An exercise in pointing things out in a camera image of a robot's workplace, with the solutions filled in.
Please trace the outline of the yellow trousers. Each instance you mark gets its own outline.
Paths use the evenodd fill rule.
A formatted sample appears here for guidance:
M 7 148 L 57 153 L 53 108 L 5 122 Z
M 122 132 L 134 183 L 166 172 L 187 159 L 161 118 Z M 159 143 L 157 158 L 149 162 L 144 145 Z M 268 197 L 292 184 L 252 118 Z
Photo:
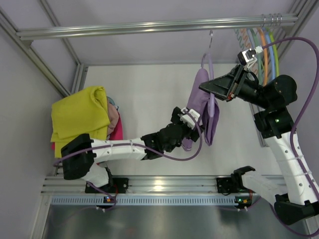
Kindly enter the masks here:
M 77 136 L 88 133 L 92 138 L 106 139 L 108 102 L 104 87 L 91 86 L 65 97 L 52 105 L 55 149 L 63 147 Z

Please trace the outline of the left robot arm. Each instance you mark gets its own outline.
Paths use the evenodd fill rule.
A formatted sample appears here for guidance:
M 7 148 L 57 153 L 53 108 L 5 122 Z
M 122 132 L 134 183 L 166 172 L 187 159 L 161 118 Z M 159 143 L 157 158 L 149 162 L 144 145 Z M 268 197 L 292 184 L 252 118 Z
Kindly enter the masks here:
M 185 139 L 202 140 L 200 113 L 194 109 L 174 108 L 171 123 L 155 133 L 129 140 L 99 140 L 84 133 L 61 149 L 63 178 L 82 179 L 97 188 L 112 183 L 111 172 L 101 163 L 117 160 L 153 160 L 168 158 Z

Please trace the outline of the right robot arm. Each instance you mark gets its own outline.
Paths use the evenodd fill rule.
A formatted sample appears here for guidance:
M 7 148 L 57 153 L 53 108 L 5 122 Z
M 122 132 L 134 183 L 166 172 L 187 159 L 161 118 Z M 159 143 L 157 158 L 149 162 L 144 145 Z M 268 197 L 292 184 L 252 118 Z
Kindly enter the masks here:
M 270 147 L 281 170 L 285 187 L 257 173 L 251 166 L 231 174 L 237 191 L 252 190 L 265 199 L 285 225 L 319 214 L 319 186 L 314 180 L 299 147 L 296 126 L 287 105 L 297 100 L 297 85 L 288 75 L 280 75 L 265 86 L 250 80 L 242 65 L 230 73 L 200 84 L 199 89 L 219 100 L 240 98 L 262 108 L 254 114 L 254 122 Z

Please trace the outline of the purple clothes hanger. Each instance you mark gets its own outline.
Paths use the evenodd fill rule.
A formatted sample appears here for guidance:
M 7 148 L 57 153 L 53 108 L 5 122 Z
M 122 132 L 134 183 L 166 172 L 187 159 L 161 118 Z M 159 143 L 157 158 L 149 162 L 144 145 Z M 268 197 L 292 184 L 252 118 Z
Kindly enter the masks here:
M 205 51 L 205 53 L 202 56 L 201 59 L 201 68 L 204 68 L 205 60 L 208 62 L 208 69 L 209 69 L 209 80 L 211 80 L 214 77 L 214 70 L 213 70 L 213 63 L 212 63 L 212 55 L 211 55 L 211 45 L 213 40 L 213 30 L 211 29 L 209 32 L 210 36 L 210 42 L 208 49 Z M 214 95 L 210 93 L 209 103 L 208 103 L 208 113 L 210 117 L 213 117 L 215 114 L 215 99 Z

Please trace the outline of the purple trousers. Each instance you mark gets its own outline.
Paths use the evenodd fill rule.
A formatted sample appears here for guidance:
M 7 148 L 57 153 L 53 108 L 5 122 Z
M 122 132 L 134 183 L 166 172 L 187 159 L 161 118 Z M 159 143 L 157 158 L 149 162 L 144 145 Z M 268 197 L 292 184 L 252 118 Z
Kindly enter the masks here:
M 209 81 L 206 69 L 200 68 L 195 76 L 192 90 L 188 99 L 187 108 L 195 110 L 200 114 L 202 126 L 204 127 L 204 139 L 211 146 L 219 121 L 219 106 L 213 94 L 204 92 L 199 88 L 200 84 Z

